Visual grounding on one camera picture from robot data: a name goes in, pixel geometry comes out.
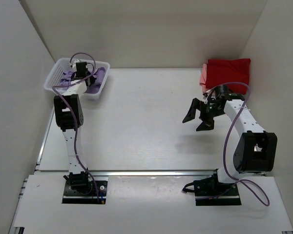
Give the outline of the purple t shirt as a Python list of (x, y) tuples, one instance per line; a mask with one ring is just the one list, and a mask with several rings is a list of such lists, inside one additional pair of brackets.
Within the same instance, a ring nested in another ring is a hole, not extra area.
[[(90, 78), (91, 80), (94, 81), (94, 83), (88, 86), (86, 93), (88, 94), (98, 93), (102, 85), (102, 82), (104, 80), (105, 73), (106, 73), (106, 69), (104, 67), (100, 67), (95, 71), (94, 75)], [(60, 79), (59, 86), (64, 86), (63, 89), (67, 90), (67, 86), (71, 84), (71, 81), (76, 80), (76, 78), (77, 78), (76, 72), (74, 72), (73, 70), (64, 71), (63, 76)]]

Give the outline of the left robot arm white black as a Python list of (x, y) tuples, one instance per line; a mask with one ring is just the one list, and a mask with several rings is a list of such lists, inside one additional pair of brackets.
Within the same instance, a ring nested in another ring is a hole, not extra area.
[(68, 154), (69, 170), (64, 178), (73, 191), (85, 196), (97, 187), (86, 164), (81, 160), (80, 128), (84, 123), (84, 115), (80, 96), (96, 80), (93, 77), (95, 64), (92, 64), (93, 70), (89, 72), (89, 63), (85, 61), (76, 60), (70, 63), (73, 70), (70, 82), (52, 87), (56, 93), (53, 102), (56, 124), (62, 131)]

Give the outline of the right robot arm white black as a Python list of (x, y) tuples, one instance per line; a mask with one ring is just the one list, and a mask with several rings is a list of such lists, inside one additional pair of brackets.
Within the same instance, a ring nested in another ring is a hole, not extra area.
[(187, 184), (182, 191), (194, 193), (199, 199), (216, 199), (228, 195), (238, 184), (250, 188), (255, 182), (248, 175), (270, 172), (273, 169), (277, 136), (267, 132), (247, 108), (248, 96), (235, 93), (224, 83), (204, 94), (204, 100), (194, 98), (183, 123), (195, 119), (199, 113), (201, 124), (196, 131), (214, 129), (214, 119), (227, 115), (231, 120), (223, 146), (223, 166), (212, 176)]

